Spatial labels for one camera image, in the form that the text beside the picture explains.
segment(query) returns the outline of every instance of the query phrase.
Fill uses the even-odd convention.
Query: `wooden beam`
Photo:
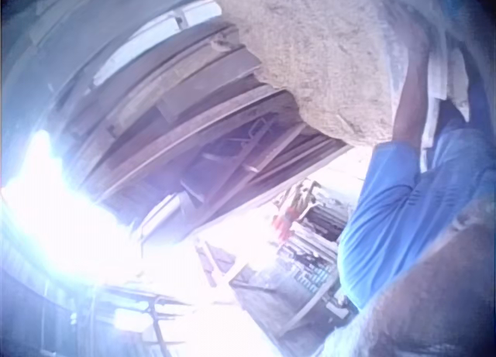
[[[270,127],[274,124],[276,118],[271,118],[262,126],[261,129],[257,131],[255,136],[246,144],[239,152],[234,160],[230,160],[229,163],[225,166],[224,170],[221,172],[219,177],[215,180],[212,187],[208,189],[208,196],[205,199],[205,203],[209,204],[213,198],[217,195],[217,192],[226,185],[229,178],[235,173],[236,170],[239,169],[243,161],[253,152],[256,146],[259,145],[261,139],[264,135],[269,131]]]
[[[280,193],[286,191],[296,183],[304,180],[308,175],[320,170],[325,165],[332,162],[338,156],[348,152],[352,146],[348,146],[344,142],[336,140],[334,147],[329,149],[321,149],[318,154],[311,154],[303,159],[300,163],[296,163],[287,170],[284,170],[277,176],[268,178],[261,184],[254,184],[240,194],[221,214],[203,225],[201,229],[219,224],[231,214],[240,214],[251,208],[257,208],[262,204],[266,204],[274,199]]]
[[[277,92],[277,89],[270,86],[259,86],[258,88],[254,88],[251,91],[236,96],[235,98],[225,101],[220,105],[216,105],[214,108],[195,116],[161,136],[159,139],[143,148],[139,153],[128,158],[126,162],[116,167],[111,173],[101,175],[100,173],[95,172],[88,181],[88,189],[91,188],[90,193],[94,193],[99,200],[107,198],[132,178],[141,177],[144,173],[149,171],[150,168],[156,166],[157,163],[160,164],[164,163],[165,160],[171,160],[171,156],[183,153],[185,151],[184,148],[190,149],[192,146],[198,145],[198,141],[205,140],[206,136],[215,136],[215,133],[210,130],[203,132],[196,139],[190,139],[194,134],[207,129],[210,125],[221,121],[228,115],[234,114],[265,98],[269,98]],[[254,108],[252,111],[244,113],[236,120],[240,121],[242,119],[243,121],[248,122],[250,118],[253,118],[253,116],[257,114],[257,109],[259,111],[266,111],[266,109]],[[219,126],[227,127],[228,129],[235,129],[241,124],[235,123],[236,127],[234,128],[232,125],[233,124],[230,123],[230,121],[219,122]],[[221,131],[219,127],[214,127],[213,129],[216,132]],[[190,139],[190,142],[187,142],[186,147],[179,149],[178,146],[181,144],[184,145],[184,142],[188,139]],[[180,152],[174,154],[173,151],[175,149]]]
[[[166,117],[178,117],[212,92],[252,74],[259,66],[257,57],[246,48],[239,48],[171,88],[162,97],[159,109]]]
[[[98,124],[74,158],[74,162],[70,165],[72,183],[80,185],[112,144],[148,112],[165,92],[202,67],[225,56],[225,52],[219,52],[212,47],[212,42],[225,38],[227,32],[233,34],[236,29],[229,28],[190,46],[128,91]]]
[[[75,109],[78,115],[71,119],[67,131],[78,137],[84,136],[115,107],[126,92],[157,67],[212,34],[228,32],[228,27],[228,23],[215,19],[188,28],[146,51],[115,73],[111,80],[81,99]]]
[[[315,152],[317,149],[321,149],[324,146],[331,146],[334,143],[334,139],[317,138],[313,139],[310,143],[311,145],[307,145],[306,143],[302,144],[301,146],[292,149],[275,159],[261,175],[253,180],[253,184],[266,180],[272,175],[286,169],[291,164],[297,163],[299,160]]]
[[[299,123],[287,129],[276,138],[267,148],[253,160],[253,167],[256,170],[262,170],[270,161],[272,161],[282,150],[288,146],[306,127],[305,123]],[[192,228],[197,228],[199,225],[204,224],[209,220],[214,213],[217,212],[227,201],[237,195],[255,175],[254,172],[241,171],[237,178],[232,183],[226,185],[225,193],[219,196],[216,200],[209,204],[204,205],[198,210],[198,216],[193,219]]]

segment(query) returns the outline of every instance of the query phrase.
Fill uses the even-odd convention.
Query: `stacked lumber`
[[[98,7],[111,1],[89,0],[73,14],[53,2],[76,28],[77,12],[106,13]],[[145,235],[166,232],[177,241],[239,207],[270,200],[348,148],[303,123],[288,91],[255,78],[261,62],[240,43],[234,25],[220,17],[189,25],[188,4],[169,11],[179,33],[115,65],[115,52],[135,43],[138,26],[165,7],[92,39],[92,51],[76,46],[77,54],[64,58],[65,71],[56,72],[58,86],[49,82],[36,122],[48,130],[73,188]],[[113,26],[112,18],[105,23]],[[95,17],[88,20],[98,29]],[[64,39],[74,31],[56,32]],[[28,52],[21,58],[41,60]],[[19,79],[29,74],[24,68],[32,66],[22,59],[8,66],[8,109],[36,100],[19,93]],[[46,89],[46,82],[31,81],[33,90]],[[145,229],[151,221],[153,228]]]

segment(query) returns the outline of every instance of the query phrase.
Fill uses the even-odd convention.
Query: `sunlight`
[[[32,240],[47,264],[92,283],[121,283],[137,270],[139,250],[115,216],[70,189],[50,137],[33,137],[20,174],[2,189],[19,234]]]

